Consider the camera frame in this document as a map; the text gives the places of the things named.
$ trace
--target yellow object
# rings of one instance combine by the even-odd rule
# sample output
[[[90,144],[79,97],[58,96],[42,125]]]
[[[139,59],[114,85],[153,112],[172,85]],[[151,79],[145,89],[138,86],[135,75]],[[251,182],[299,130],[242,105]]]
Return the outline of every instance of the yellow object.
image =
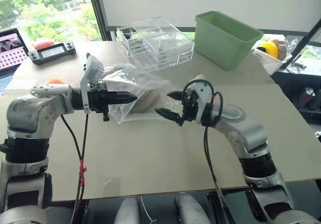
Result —
[[[273,42],[264,42],[260,47],[264,47],[266,49],[266,53],[272,57],[278,57],[278,49],[277,46]]]
[[[51,78],[47,80],[47,83],[64,84],[65,82],[59,78]]]

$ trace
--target green basket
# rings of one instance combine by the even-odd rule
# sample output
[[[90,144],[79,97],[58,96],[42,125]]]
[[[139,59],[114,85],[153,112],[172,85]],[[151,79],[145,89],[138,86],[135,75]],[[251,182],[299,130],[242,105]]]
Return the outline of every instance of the green basket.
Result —
[[[221,12],[195,16],[195,50],[225,70],[235,69],[263,32]]]

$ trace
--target red cable tie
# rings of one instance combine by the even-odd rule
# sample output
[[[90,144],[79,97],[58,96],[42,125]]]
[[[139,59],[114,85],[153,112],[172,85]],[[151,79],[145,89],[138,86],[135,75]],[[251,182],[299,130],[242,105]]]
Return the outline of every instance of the red cable tie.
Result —
[[[81,177],[80,186],[85,185],[85,172],[87,171],[87,167],[84,166],[84,160],[80,160],[80,167],[79,167],[79,176]]]
[[[216,96],[216,94],[215,94],[215,93],[213,93],[213,94],[212,94],[212,98],[211,98],[211,102],[213,102],[213,101],[214,101],[215,96]]]

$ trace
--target beige table surface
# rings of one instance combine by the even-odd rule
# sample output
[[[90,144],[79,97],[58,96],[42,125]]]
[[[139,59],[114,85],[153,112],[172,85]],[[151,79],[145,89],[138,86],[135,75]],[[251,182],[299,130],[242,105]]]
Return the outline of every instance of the beige table surface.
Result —
[[[97,51],[95,54],[105,65],[126,61],[116,53],[113,44],[95,44],[92,54],[94,50]],[[78,53],[85,54],[85,51],[78,50]],[[62,71],[72,69],[69,66],[72,63],[79,64],[75,61],[69,63],[50,63],[50,68]],[[23,71],[22,68],[18,70],[19,76],[22,77],[23,72],[30,73],[30,69],[35,67],[27,67],[27,64],[23,66]],[[50,76],[52,71],[49,66],[43,67],[38,76]],[[223,93],[225,103],[239,105],[249,117],[267,128],[273,160],[285,181],[320,178],[321,145],[255,58],[248,56],[247,62],[243,62],[234,72],[225,72],[195,54],[193,61],[169,68],[158,75],[168,76],[168,79],[183,86],[187,79],[199,73],[203,73],[211,82],[224,85],[217,86],[217,89]],[[0,140],[7,137],[6,109],[15,97],[0,96]],[[85,119],[83,111],[68,115],[66,119],[81,142]],[[166,120],[131,121],[120,125],[115,121],[104,123],[101,114],[91,114],[85,154],[88,171],[84,198],[213,188],[203,152],[203,131],[203,127],[192,123],[179,127]],[[222,188],[245,186],[238,159],[225,137],[216,130],[210,130],[209,146],[219,185]],[[58,119],[50,139],[48,169],[53,176],[54,200],[75,198],[78,168],[73,140]]]
[[[75,48],[76,56],[60,58],[42,66],[33,64],[27,58],[15,72],[8,86],[9,90],[5,94],[27,94],[36,82],[43,83],[53,77],[74,84],[81,76],[87,52],[97,57],[104,66],[128,62],[115,42],[80,42],[75,43]],[[234,71],[225,71],[195,52],[191,61],[156,72],[156,75],[170,79],[177,86],[183,87],[187,81],[201,73],[211,80],[213,85],[274,83],[253,54],[249,54]]]

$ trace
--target clear acrylic box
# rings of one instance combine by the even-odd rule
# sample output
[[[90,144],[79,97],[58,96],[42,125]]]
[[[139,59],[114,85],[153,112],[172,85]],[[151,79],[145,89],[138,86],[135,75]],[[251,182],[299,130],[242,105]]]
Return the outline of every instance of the clear acrylic box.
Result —
[[[194,41],[161,17],[117,28],[116,40],[122,52],[146,71],[189,61],[194,51]]]

